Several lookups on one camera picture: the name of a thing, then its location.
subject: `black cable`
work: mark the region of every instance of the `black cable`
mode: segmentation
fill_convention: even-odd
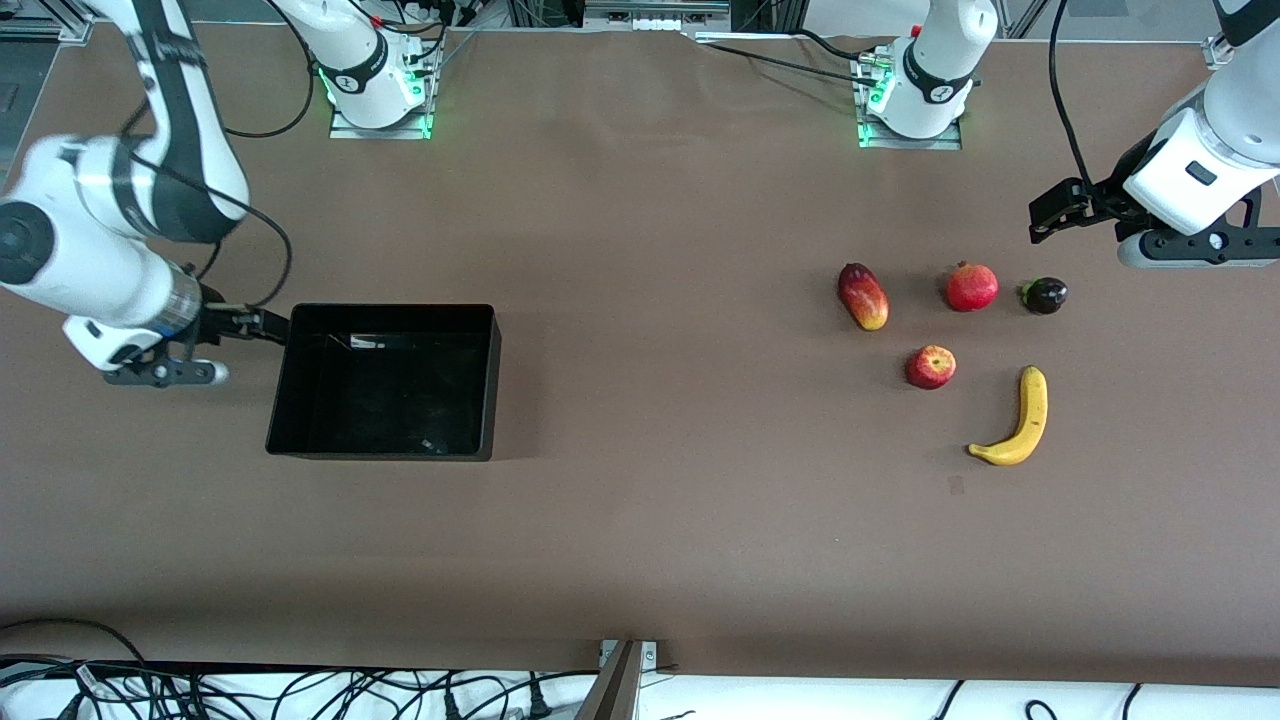
[[[594,670],[573,670],[573,671],[568,671],[568,673],[554,673],[552,675],[543,675],[541,678],[538,679],[538,682],[559,680],[561,678],[575,678],[575,676],[580,676],[580,675],[599,675],[599,673],[596,673]],[[472,717],[475,717],[476,715],[479,715],[481,710],[484,710],[485,707],[488,707],[488,706],[498,702],[499,700],[507,698],[509,701],[511,693],[513,693],[516,691],[525,689],[525,688],[527,688],[531,684],[532,684],[532,680],[526,680],[524,683],[520,683],[517,685],[512,685],[512,687],[502,691],[502,693],[495,694],[495,696],[490,697],[489,700],[481,702],[480,705],[472,707],[471,712],[467,712],[466,715],[462,716],[462,720],[471,720]]]
[[[147,101],[143,100],[142,105],[140,106],[140,109],[143,109],[146,106],[147,106]],[[136,126],[138,123],[138,120],[142,119],[143,114],[146,114],[146,113],[145,111],[142,111],[142,113],[134,111],[132,115],[129,115],[128,122],[124,123],[124,126],[120,128],[120,131],[116,135],[119,137],[122,137],[122,138],[125,135],[128,135],[128,132],[131,129],[133,129],[133,126]],[[271,291],[266,293],[266,297],[264,297],[262,300],[259,300],[257,302],[250,302],[248,306],[251,306],[251,307],[261,307],[262,305],[266,305],[268,302],[275,300],[275,297],[278,295],[280,295],[280,291],[284,290],[284,283],[288,282],[288,279],[289,279],[289,273],[293,270],[293,241],[289,240],[289,233],[284,232],[284,228],[282,228],[279,225],[279,223],[276,223],[275,220],[273,220],[270,217],[268,217],[266,213],[262,213],[257,208],[253,208],[252,205],[250,205],[247,202],[242,202],[241,200],[238,200],[236,197],[232,197],[230,195],[227,195],[225,192],[223,192],[220,190],[209,187],[207,184],[205,184],[204,182],[200,182],[197,179],[188,178],[187,176],[179,173],[178,170],[174,170],[173,168],[165,168],[165,167],[161,167],[161,165],[156,165],[155,163],[152,163],[150,160],[146,160],[145,158],[142,158],[141,155],[138,155],[137,151],[133,150],[133,149],[129,149],[129,159],[132,159],[134,163],[140,164],[140,165],[142,165],[143,168],[147,168],[147,169],[150,169],[152,172],[156,172],[156,173],[165,174],[165,176],[168,176],[168,177],[170,177],[170,178],[180,182],[182,184],[184,184],[184,186],[187,186],[187,187],[189,187],[192,190],[198,190],[200,192],[207,192],[209,195],[212,195],[214,197],[220,197],[220,199],[225,200],[227,202],[230,202],[232,205],[239,208],[241,210],[244,210],[250,215],[253,215],[255,218],[257,218],[259,220],[261,220],[262,223],[265,223],[269,228],[271,228],[273,231],[275,231],[275,234],[280,236],[280,243],[284,246],[284,266],[280,269],[280,277],[275,281],[275,286],[271,287]],[[207,273],[210,268],[211,268],[211,265],[206,264],[205,272]]]
[[[214,269],[214,263],[218,261],[218,256],[221,255],[221,252],[223,252],[223,241],[220,240],[214,241],[214,251],[209,254],[209,260],[205,260],[205,266],[196,270],[195,278],[197,281],[205,279],[205,275],[209,274],[209,270]]]
[[[547,698],[543,697],[543,685],[538,682],[538,674],[529,673],[529,720],[543,720],[552,714],[552,708],[547,705]]]
[[[356,683],[357,683],[357,680],[356,680],[356,673],[352,671],[351,673],[351,682],[347,683],[346,685],[343,685],[343,688],[340,691],[338,691],[338,694],[330,697],[328,702],[325,702],[324,705],[321,705],[320,710],[316,710],[315,715],[312,715],[311,717],[315,719],[315,720],[319,720],[319,717],[321,715],[324,715],[324,711],[329,710],[330,705],[338,702],[338,700],[342,698],[343,696],[349,694],[352,685],[355,685]]]
[[[960,685],[963,684],[964,680],[956,680],[956,684],[951,685],[951,692],[947,693],[947,700],[942,701],[942,708],[933,716],[933,720],[943,720],[947,716],[947,712],[951,711],[951,703],[955,701],[956,693],[960,692]]]
[[[453,697],[453,673],[449,673],[444,676],[444,720],[460,720],[461,717],[458,701]],[[504,715],[499,715],[498,719],[507,720]]]
[[[92,628],[95,630],[100,630],[102,633],[111,635],[111,638],[114,638],[115,642],[123,644],[124,648],[129,651],[129,655],[132,655],[134,660],[137,660],[141,664],[146,664],[146,659],[142,657],[142,653],[138,652],[137,646],[134,646],[129,641],[129,638],[124,637],[124,634],[116,630],[115,628],[105,623],[99,623],[96,620],[81,620],[78,618],[31,618],[28,620],[18,620],[17,623],[0,625],[0,632],[12,630],[14,628],[26,628],[32,625],[74,625],[74,626]]]
[[[835,45],[827,42],[827,38],[823,37],[823,36],[820,36],[820,35],[818,35],[817,32],[808,31],[808,29],[804,29],[804,28],[799,28],[799,29],[788,31],[787,35],[794,35],[796,37],[808,37],[809,40],[817,42],[819,47],[822,47],[823,50],[826,50],[827,53],[831,53],[832,55],[835,55],[837,58],[842,58],[845,60],[856,60],[858,59],[858,53],[846,53],[846,51],[841,50],[840,47],[836,47]]]
[[[364,8],[361,8],[360,3],[357,3],[356,0],[347,0],[347,3],[352,8],[355,8],[356,10],[358,10],[361,15],[365,15],[366,18],[369,18],[369,22],[370,22],[370,24],[374,26],[374,29],[378,29],[379,27],[384,27],[384,28],[387,28],[387,29],[389,29],[392,32],[399,33],[399,35],[420,35],[420,33],[424,33],[424,32],[426,32],[426,31],[429,31],[431,28],[443,27],[444,26],[444,23],[434,22],[433,20],[433,22],[426,23],[425,26],[422,26],[420,28],[416,28],[416,29],[408,29],[408,28],[403,28],[403,27],[397,27],[394,23],[388,23],[387,20],[384,20],[381,18],[375,18],[374,15],[370,15],[369,12],[365,10]]]
[[[306,680],[308,676],[319,675],[320,673],[326,673],[326,670],[314,670],[311,673],[303,673],[302,675],[298,675],[297,678],[289,680],[289,684],[284,685],[284,692],[280,693],[280,697],[275,698],[275,703],[271,706],[271,720],[276,720],[276,717],[279,716],[279,714],[280,714],[280,706],[284,703],[284,698],[289,697],[291,691],[293,689],[293,685],[297,685],[302,680]],[[328,683],[329,680],[337,678],[339,674],[340,674],[339,671],[334,671],[332,675],[329,675],[328,678],[325,678],[319,684]],[[306,689],[311,689],[311,688],[315,688],[315,687],[316,685],[308,685]]]
[[[1048,90],[1053,95],[1053,108],[1057,110],[1057,119],[1061,120],[1062,131],[1066,132],[1066,143],[1071,147],[1071,159],[1075,160],[1075,169],[1080,173],[1080,182],[1084,183],[1085,195],[1093,200],[1094,211],[1123,222],[1132,219],[1132,217],[1126,217],[1125,213],[1116,210],[1108,199],[1102,197],[1097,186],[1093,184],[1093,178],[1089,177],[1089,169],[1084,164],[1084,154],[1080,152],[1080,141],[1075,137],[1075,127],[1066,113],[1062,91],[1057,86],[1057,36],[1062,27],[1062,15],[1066,13],[1066,4],[1069,1],[1059,0],[1057,12],[1053,14],[1053,26],[1048,32]]]
[[[338,712],[334,714],[333,720],[344,720],[347,717],[347,712],[351,711],[351,706],[356,702],[356,700],[361,694],[370,694],[370,696],[376,697],[376,698],[379,698],[381,701],[385,701],[392,707],[394,707],[397,711],[399,711],[401,706],[397,705],[394,700],[392,700],[392,698],[389,698],[389,697],[387,697],[387,696],[384,696],[384,694],[374,691],[374,685],[376,685],[378,683],[380,683],[381,678],[385,678],[387,675],[390,675],[390,673],[392,673],[390,670],[380,670],[378,673],[369,673],[369,674],[366,674],[365,675],[365,680],[361,684],[358,684],[357,687],[352,688],[351,694],[347,697],[347,700],[343,701],[342,707],[339,707]]]
[[[434,54],[436,50],[440,49],[440,44],[442,42],[444,42],[444,28],[440,28],[440,35],[438,35],[435,37],[435,42],[431,44],[431,49],[430,50],[424,50],[424,51],[419,53],[417,55],[410,55],[408,61],[410,63],[416,63],[416,61],[421,60],[422,58],[430,58],[431,54]]]
[[[86,684],[84,680],[79,678],[79,675],[76,676],[76,684],[79,685],[81,692],[84,693],[87,697],[92,698],[97,696],[97,693],[93,692],[93,688],[88,687],[88,684]],[[124,692],[120,691],[120,688],[113,685],[111,683],[99,683],[99,684],[111,691],[115,694],[115,697],[119,698],[119,702],[123,703],[124,707],[128,708],[129,714],[133,715],[133,720],[142,720],[142,714],[138,712],[137,707],[133,707],[133,703],[140,702],[140,698],[124,697]],[[97,698],[97,700],[101,702],[114,702],[106,698]],[[156,707],[155,698],[151,698],[150,707],[151,712],[154,714]]]
[[[302,67],[306,69],[306,73],[307,73],[307,96],[302,101],[302,109],[298,110],[298,114],[294,115],[292,120],[289,120],[288,123],[284,123],[283,126],[280,126],[280,127],[278,127],[275,129],[266,131],[266,132],[246,132],[246,131],[232,129],[229,127],[223,127],[223,129],[227,132],[227,135],[233,135],[236,137],[248,137],[248,138],[255,138],[256,140],[256,138],[264,138],[264,137],[275,137],[278,135],[284,135],[284,133],[289,132],[291,129],[293,129],[294,127],[297,127],[298,123],[302,122],[302,118],[305,118],[307,115],[307,111],[311,109],[311,100],[315,97],[315,92],[316,92],[315,78],[311,77],[311,70],[314,68],[314,64],[312,64],[314,60],[311,59],[311,51],[307,50],[306,41],[302,40],[302,36],[298,35],[297,29],[294,29],[293,23],[289,22],[289,18],[284,17],[284,12],[280,10],[280,8],[275,4],[275,0],[266,0],[266,4],[270,5],[271,9],[276,12],[276,14],[280,15],[280,19],[284,20],[284,27],[289,28],[289,32],[293,33],[293,38],[298,41],[298,47],[302,49]]]
[[[1124,698],[1124,706],[1120,710],[1120,720],[1129,720],[1129,706],[1133,705],[1133,698],[1138,696],[1138,691],[1142,689],[1142,683],[1134,683],[1133,689]]]
[[[426,693],[422,691],[422,676],[413,673],[413,683],[417,685],[417,705],[413,707],[413,720],[419,720],[422,716],[422,706],[426,705]]]
[[[1032,710],[1036,710],[1037,707],[1044,708],[1044,712],[1048,712],[1050,720],[1057,720],[1057,714],[1053,712],[1053,708],[1050,707],[1048,705],[1046,705],[1044,701],[1042,701],[1042,700],[1029,700],[1029,701],[1027,701],[1027,705],[1023,706],[1023,716],[1027,720],[1036,720],[1036,716],[1032,715]]]
[[[84,693],[77,692],[76,697],[63,707],[55,720],[76,720],[79,716],[79,703],[83,701]]]
[[[449,675],[453,675],[453,674],[454,674],[453,670],[449,670],[448,673],[444,674],[444,676],[436,678],[436,679],[431,680],[425,688],[419,689],[417,694],[415,694],[408,701],[408,703],[404,705],[404,710],[408,710],[408,706],[412,705],[413,702],[419,702],[419,703],[426,702],[426,693],[429,693],[429,692],[439,688],[442,685],[442,683],[444,683],[445,678],[448,678]],[[404,715],[403,710],[399,711],[399,712],[397,712],[396,715],[393,715],[390,717],[390,720],[399,720],[402,715]]]
[[[320,673],[324,673],[324,670],[312,670],[310,673],[305,673],[300,679],[305,680],[305,679],[307,679],[307,678],[310,678],[312,675],[317,675]],[[278,696],[265,696],[265,694],[242,693],[242,692],[234,692],[233,693],[230,691],[227,691],[227,689],[219,688],[218,685],[211,684],[210,680],[209,680],[209,678],[202,678],[200,680],[200,685],[201,685],[201,693],[204,696],[207,696],[207,697],[211,697],[211,698],[230,700],[230,698],[246,698],[247,697],[247,698],[251,698],[251,700],[261,700],[261,701],[271,702],[271,701],[275,701],[275,700],[282,698],[282,697],[288,697],[291,694],[300,694],[300,693],[305,693],[307,691],[315,689],[315,688],[317,688],[317,687],[328,683],[329,680],[332,680],[332,679],[334,679],[337,676],[338,676],[338,673],[332,673],[328,678],[320,678],[320,680],[317,680],[315,683],[311,683],[310,685],[305,685],[305,687],[297,688],[297,689],[289,689],[289,688],[293,688],[294,684],[297,684],[296,682],[294,683],[289,683],[289,685],[287,685],[285,692],[283,692],[282,694],[278,694]]]
[[[1129,694],[1125,696],[1124,706],[1120,710],[1120,720],[1129,720],[1129,707],[1133,705],[1133,698],[1138,694],[1138,691],[1140,689],[1142,689],[1142,683],[1135,683],[1133,685],[1133,689],[1129,691]],[[1025,717],[1025,720],[1038,720],[1036,715],[1032,712],[1037,707],[1047,712],[1050,720],[1057,720],[1057,714],[1053,712],[1053,708],[1050,707],[1048,703],[1044,702],[1043,700],[1027,701],[1027,705],[1023,706],[1023,717]]]
[[[1066,4],[1069,1],[1059,0],[1057,13],[1053,14],[1053,26],[1048,31],[1048,90],[1053,95],[1053,106],[1057,109],[1057,118],[1062,122],[1062,129],[1066,131],[1066,142],[1071,146],[1071,158],[1075,160],[1080,179],[1084,182],[1084,191],[1092,197],[1093,179],[1089,177],[1089,169],[1084,167],[1080,142],[1075,138],[1075,128],[1071,126],[1071,118],[1068,117],[1066,105],[1062,102],[1062,91],[1057,87],[1057,32],[1062,27],[1062,15],[1066,13]]]
[[[769,63],[769,64],[773,64],[773,65],[781,65],[783,68],[791,68],[794,70],[803,70],[803,72],[806,72],[806,73],[813,73],[815,76],[842,79],[845,82],[852,82],[852,83],[856,83],[856,85],[865,85],[868,87],[872,87],[872,86],[876,85],[876,81],[873,81],[872,78],[867,78],[867,77],[854,77],[854,76],[845,74],[845,73],[833,73],[831,70],[822,70],[822,69],[818,69],[818,68],[810,68],[809,65],[801,65],[801,64],[797,64],[797,63],[788,63],[786,60],[778,60],[777,58],[767,58],[764,55],[756,55],[755,53],[748,53],[746,50],[739,50],[737,47],[726,47],[723,45],[712,45],[709,42],[704,42],[703,45],[705,47],[712,47],[712,49],[719,50],[722,53],[732,53],[733,55],[741,55],[744,58],[751,58],[753,60],[760,60],[762,63]]]

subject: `black strap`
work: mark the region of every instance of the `black strap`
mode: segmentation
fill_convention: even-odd
[[[1280,18],[1280,0],[1251,0],[1234,13],[1228,13],[1221,0],[1213,0],[1213,9],[1217,10],[1222,35],[1233,47],[1253,40]]]
[[[200,44],[183,37],[169,28],[155,29],[148,35],[128,36],[129,53],[134,60],[151,60],[155,64],[177,61],[183,65],[207,67],[205,51]]]
[[[381,33],[378,33],[378,47],[374,49],[374,54],[367,60],[353,68],[344,69],[330,68],[321,63],[320,72],[329,78],[329,85],[338,88],[339,92],[358,95],[365,91],[365,85],[380,73],[385,65],[387,38]]]
[[[906,51],[902,53],[902,69],[906,70],[908,79],[911,85],[920,88],[924,95],[924,101],[929,105],[942,105],[955,97],[956,92],[964,90],[964,86],[969,83],[969,78],[973,73],[968,73],[961,78],[956,79],[942,79],[937,76],[931,76],[915,61],[915,42],[913,41],[906,46]]]

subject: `red apple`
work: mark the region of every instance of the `red apple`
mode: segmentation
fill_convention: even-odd
[[[878,331],[888,322],[888,296],[867,265],[845,265],[836,279],[836,291],[845,309],[864,331]]]
[[[996,273],[986,265],[960,263],[947,279],[947,305],[961,313],[982,310],[991,305],[998,293],[1000,282],[996,281]]]
[[[946,347],[927,345],[906,361],[906,382],[924,389],[937,389],[956,373],[956,356]]]

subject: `cable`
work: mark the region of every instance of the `cable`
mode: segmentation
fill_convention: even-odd
[[[1062,27],[1062,15],[1066,13],[1066,4],[1070,0],[1059,0],[1057,12],[1053,14],[1053,26],[1048,32],[1048,90],[1053,95],[1053,108],[1057,110],[1057,119],[1066,132],[1066,143],[1071,147],[1071,159],[1080,173],[1080,182],[1084,183],[1085,195],[1093,201],[1096,211],[1116,220],[1132,219],[1132,215],[1116,210],[1111,201],[1098,192],[1089,177],[1089,169],[1084,165],[1084,154],[1080,152],[1080,141],[1075,137],[1075,127],[1066,113],[1066,104],[1062,101],[1062,91],[1057,86],[1057,36]]]
[[[599,675],[599,673],[596,673],[594,670],[573,670],[573,671],[568,671],[568,673],[554,673],[552,675],[543,675],[541,678],[538,679],[538,682],[559,680],[561,678],[575,678],[575,676],[580,676],[580,675]],[[481,710],[484,710],[485,707],[488,707],[488,706],[498,702],[499,700],[504,700],[506,698],[506,700],[509,701],[511,693],[513,693],[516,691],[525,689],[525,688],[527,688],[531,684],[532,684],[532,680],[526,680],[524,683],[520,683],[517,685],[512,685],[512,687],[502,691],[500,694],[495,694],[495,696],[490,697],[489,700],[481,702],[480,705],[472,707],[471,712],[467,712],[466,715],[462,716],[462,720],[471,720],[472,717],[475,717],[476,715],[479,715]],[[499,715],[498,717],[506,717],[506,714]]]
[[[868,87],[874,86],[876,81],[865,77],[854,77],[845,73],[833,73],[831,70],[822,70],[818,68],[810,68],[809,65],[801,65],[797,63],[788,63],[786,60],[778,60],[777,58],[767,58],[764,55],[756,55],[755,53],[748,53],[746,50],[739,50],[737,47],[726,47],[723,45],[712,45],[710,42],[703,44],[705,47],[712,47],[722,53],[732,53],[733,55],[741,55],[744,58],[751,58],[753,60],[760,60],[763,63],[769,63],[773,65],[781,65],[783,68],[791,68],[794,70],[803,70],[806,73],[813,73],[815,76],[829,77],[836,79],[842,79],[845,82],[852,82],[855,85],[865,85]]]
[[[755,12],[751,13],[745,20],[742,20],[742,24],[737,26],[737,29],[735,32],[742,32],[744,29],[746,29],[746,26],[751,24],[751,22],[754,22],[755,18],[760,17],[760,13],[771,8],[777,8],[781,4],[782,0],[767,0],[760,3],[760,6],[756,8]]]
[[[289,684],[284,685],[284,692],[280,693],[280,697],[275,698],[275,703],[271,706],[271,720],[276,720],[276,717],[279,716],[279,714],[280,714],[280,706],[284,703],[284,698],[289,697],[291,689],[293,688],[293,685],[301,683],[302,680],[306,680],[311,675],[319,675],[320,673],[324,673],[324,671],[325,670],[315,670],[312,673],[303,673],[302,675],[298,675],[297,678],[289,680]],[[338,675],[340,675],[340,671],[334,671],[332,675],[329,675],[328,678],[325,678],[319,684],[328,683],[329,680],[337,678]],[[306,689],[311,689],[314,687],[316,687],[316,685],[308,685]]]
[[[796,37],[808,37],[809,40],[817,42],[819,47],[822,47],[823,50],[826,50],[827,53],[831,53],[832,55],[835,55],[837,58],[842,58],[845,60],[856,60],[858,59],[858,53],[845,53],[840,47],[836,47],[835,45],[827,42],[826,37],[823,37],[823,36],[820,36],[820,35],[818,35],[818,33],[815,33],[813,31],[799,28],[799,29],[792,29],[792,31],[787,32],[787,35],[796,36]]]
[[[933,716],[933,720],[943,720],[947,716],[947,712],[951,711],[951,703],[955,701],[956,693],[960,692],[960,685],[963,684],[964,680],[956,680],[956,684],[951,685],[951,692],[947,693],[947,700],[942,701],[942,708]]]
[[[543,720],[552,714],[552,708],[547,706],[547,698],[543,697],[543,685],[538,682],[538,674],[529,673],[529,720]]]
[[[0,625],[0,632],[12,630],[14,628],[26,628],[32,625],[76,625],[81,628],[92,628],[95,630],[100,630],[102,633],[111,635],[111,638],[114,638],[115,642],[123,644],[124,648],[129,651],[129,655],[132,655],[133,659],[137,660],[138,662],[142,664],[146,662],[146,659],[142,657],[141,652],[138,652],[137,646],[134,646],[129,641],[129,638],[124,637],[124,633],[116,630],[115,628],[105,623],[99,623],[96,620],[81,620],[78,618],[32,618],[29,620],[18,620],[17,623]]]
[[[458,701],[453,697],[453,673],[444,676],[444,720],[460,720],[462,714],[458,712]],[[506,714],[498,716],[499,720],[507,720]]]
[[[214,251],[209,254],[209,260],[205,260],[205,266],[201,268],[200,270],[196,270],[195,278],[197,281],[205,279],[205,275],[209,274],[209,270],[214,269],[214,263],[218,261],[218,256],[221,255],[221,252],[223,252],[223,241],[220,240],[214,241]]]
[[[1071,118],[1068,117],[1066,105],[1062,102],[1062,91],[1057,87],[1057,32],[1062,27],[1062,15],[1066,13],[1066,4],[1069,1],[1059,0],[1057,13],[1053,14],[1053,26],[1048,31],[1048,90],[1053,95],[1053,106],[1057,109],[1057,118],[1062,122],[1062,129],[1066,131],[1066,142],[1071,146],[1071,158],[1075,160],[1080,179],[1084,182],[1084,191],[1092,197],[1093,179],[1089,178],[1089,170],[1084,167],[1080,142],[1075,138],[1075,128],[1071,126]]]
[[[298,41],[298,47],[302,49],[302,64],[306,68],[307,73],[307,96],[302,101],[302,109],[298,110],[298,114],[294,115],[292,120],[284,123],[283,126],[275,129],[266,132],[246,132],[246,131],[232,129],[229,127],[223,127],[223,131],[225,131],[227,135],[233,135],[236,137],[248,137],[257,140],[264,137],[275,137],[289,132],[291,129],[297,127],[298,123],[302,122],[302,118],[307,115],[307,111],[311,109],[311,100],[315,97],[316,94],[315,78],[311,77],[311,72],[315,68],[314,64],[315,60],[311,58],[311,51],[307,49],[306,41],[302,40],[302,36],[298,35],[298,31],[293,27],[293,23],[291,23],[289,18],[284,15],[284,10],[280,10],[279,5],[275,4],[275,0],[266,0],[266,4],[270,5],[271,9],[275,10],[278,15],[280,15],[280,19],[284,20],[284,27],[289,28],[289,32],[293,33],[293,38]]]
[[[147,106],[148,106],[147,101],[143,100],[142,105],[140,106],[140,110],[143,109],[143,108],[147,108]],[[132,115],[129,115],[128,122],[124,123],[124,126],[120,128],[120,131],[116,135],[123,138],[125,135],[128,135],[128,132],[131,129],[133,129],[133,126],[136,126],[138,123],[138,120],[142,119],[142,115],[145,115],[145,114],[146,114],[145,111],[143,113],[134,111]],[[280,291],[284,290],[284,283],[288,282],[288,279],[289,279],[289,273],[293,270],[293,241],[289,240],[289,233],[284,232],[284,228],[282,228],[279,225],[279,223],[276,223],[275,220],[273,220],[270,217],[268,217],[266,213],[262,213],[257,208],[253,208],[252,205],[250,205],[247,202],[242,202],[241,200],[238,200],[236,197],[232,197],[230,195],[227,195],[225,192],[223,192],[220,190],[209,187],[204,182],[188,178],[187,176],[184,176],[184,174],[182,174],[178,170],[174,170],[172,168],[165,168],[165,167],[161,167],[161,165],[156,165],[152,161],[146,160],[145,158],[142,158],[141,155],[138,155],[137,151],[133,150],[132,147],[129,149],[129,159],[132,159],[134,163],[140,164],[140,165],[142,165],[143,168],[147,168],[147,169],[150,169],[152,172],[156,172],[156,173],[165,174],[165,176],[168,176],[168,177],[170,177],[170,178],[180,182],[182,184],[184,184],[184,186],[187,186],[187,187],[189,187],[192,190],[198,190],[200,192],[207,192],[209,195],[212,195],[214,197],[220,197],[220,199],[225,200],[227,202],[230,202],[232,205],[239,208],[241,210],[244,210],[250,215],[253,215],[259,220],[262,220],[262,223],[265,223],[269,228],[271,228],[273,231],[275,231],[275,233],[278,236],[280,236],[280,243],[284,246],[284,266],[280,269],[280,277],[275,281],[275,284],[271,287],[270,292],[268,292],[266,296],[262,300],[259,300],[257,302],[250,302],[248,305],[251,307],[261,307],[262,305],[266,305],[268,302],[275,300],[275,297],[278,295],[280,295]],[[211,269],[211,266],[212,266],[211,263],[206,264],[206,266],[204,268],[204,272],[207,273]]]
[[[83,693],[76,693],[70,702],[58,714],[56,720],[76,720],[79,716],[79,703],[84,700]]]
[[[408,61],[410,63],[416,63],[416,61],[421,60],[422,58],[430,58],[431,55],[434,55],[435,51],[440,49],[440,45],[444,42],[444,31],[445,29],[448,29],[448,28],[442,28],[440,29],[440,35],[438,35],[435,37],[435,42],[431,44],[431,49],[430,50],[424,50],[424,51],[419,53],[417,55],[410,55]]]
[[[1142,689],[1142,683],[1134,683],[1133,689],[1124,698],[1124,706],[1120,710],[1120,720],[1129,720],[1129,706],[1133,705],[1133,698],[1138,697],[1138,691]]]
[[[1138,694],[1138,691],[1140,689],[1142,689],[1142,683],[1135,683],[1133,685],[1133,689],[1129,691],[1129,694],[1125,696],[1124,706],[1120,710],[1120,720],[1129,720],[1129,707],[1133,705],[1133,698]],[[1023,706],[1023,717],[1025,717],[1025,720],[1038,720],[1036,715],[1032,712],[1037,707],[1047,712],[1050,720],[1057,720],[1057,714],[1053,712],[1053,708],[1050,707],[1048,703],[1044,702],[1043,700],[1027,701],[1027,705]]]
[[[1042,701],[1042,700],[1029,700],[1029,701],[1027,701],[1027,705],[1023,706],[1023,716],[1027,720],[1036,720],[1036,716],[1032,715],[1032,710],[1036,710],[1037,707],[1044,708],[1044,712],[1048,712],[1050,720],[1057,720],[1057,714],[1053,712],[1053,708],[1050,707],[1048,705],[1046,705],[1044,701]]]
[[[422,26],[422,27],[420,27],[417,29],[407,29],[407,28],[403,28],[403,27],[398,27],[394,23],[388,23],[387,20],[381,19],[378,15],[370,15],[369,12],[365,10],[364,8],[361,8],[360,3],[357,3],[356,0],[347,0],[347,4],[351,5],[352,8],[355,8],[356,10],[358,10],[361,15],[365,15],[366,18],[369,18],[369,22],[370,22],[370,24],[374,26],[374,29],[387,28],[387,29],[389,29],[392,32],[396,32],[396,33],[399,33],[399,35],[420,35],[420,33],[424,33],[424,32],[426,32],[426,31],[429,31],[431,28],[436,28],[436,27],[443,27],[444,26],[444,23],[442,23],[442,22],[433,20],[433,22],[426,23],[425,26]]]

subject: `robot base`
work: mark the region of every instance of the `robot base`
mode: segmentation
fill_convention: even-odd
[[[918,140],[905,137],[888,128],[884,120],[876,117],[869,105],[878,101],[883,87],[893,82],[893,59],[888,45],[881,45],[870,53],[863,53],[858,60],[849,61],[854,77],[869,77],[877,81],[876,87],[854,83],[854,106],[858,110],[859,147],[888,147],[892,150],[960,150],[960,122],[951,120],[947,129],[937,137]]]
[[[417,37],[393,37],[393,42],[397,51],[402,54],[422,50],[422,41]],[[401,42],[406,42],[403,49],[399,47]],[[325,82],[329,105],[333,106],[329,137],[335,140],[431,140],[431,127],[435,124],[435,99],[440,92],[443,58],[444,42],[440,42],[429,56],[404,67],[404,86],[408,92],[422,100],[411,108],[403,118],[384,128],[360,127],[343,117],[333,101],[333,88]]]

